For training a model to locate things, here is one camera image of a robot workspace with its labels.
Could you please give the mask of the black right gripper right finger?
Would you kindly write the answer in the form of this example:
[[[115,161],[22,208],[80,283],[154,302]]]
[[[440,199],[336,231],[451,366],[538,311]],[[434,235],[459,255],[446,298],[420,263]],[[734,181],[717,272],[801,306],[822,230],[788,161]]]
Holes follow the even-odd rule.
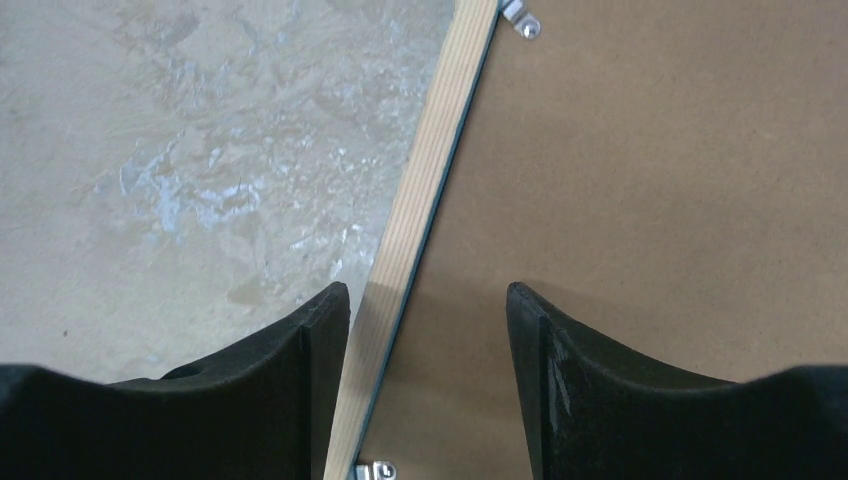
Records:
[[[619,343],[520,282],[506,318],[537,479],[847,475],[845,366],[711,378]]]

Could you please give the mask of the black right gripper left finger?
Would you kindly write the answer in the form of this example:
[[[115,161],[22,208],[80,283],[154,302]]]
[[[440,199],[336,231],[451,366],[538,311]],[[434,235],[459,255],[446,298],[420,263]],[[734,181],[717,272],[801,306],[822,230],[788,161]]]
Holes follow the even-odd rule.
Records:
[[[350,322],[334,282],[159,379],[1,368],[5,479],[320,479]]]

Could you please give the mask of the blue wooden picture frame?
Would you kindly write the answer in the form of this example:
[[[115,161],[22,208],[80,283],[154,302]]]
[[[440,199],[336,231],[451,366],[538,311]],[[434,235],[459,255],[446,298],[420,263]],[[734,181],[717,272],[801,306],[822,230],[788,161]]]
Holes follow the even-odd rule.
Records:
[[[457,1],[347,343],[324,476],[354,470],[501,6]]]

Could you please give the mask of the brown cardboard backing board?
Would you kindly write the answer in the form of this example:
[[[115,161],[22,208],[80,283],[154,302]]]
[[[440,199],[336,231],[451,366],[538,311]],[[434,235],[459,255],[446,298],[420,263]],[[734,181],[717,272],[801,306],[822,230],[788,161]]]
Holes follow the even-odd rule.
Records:
[[[847,359],[847,5],[533,1],[495,34],[361,448],[405,479],[531,475],[523,281],[735,381]]]

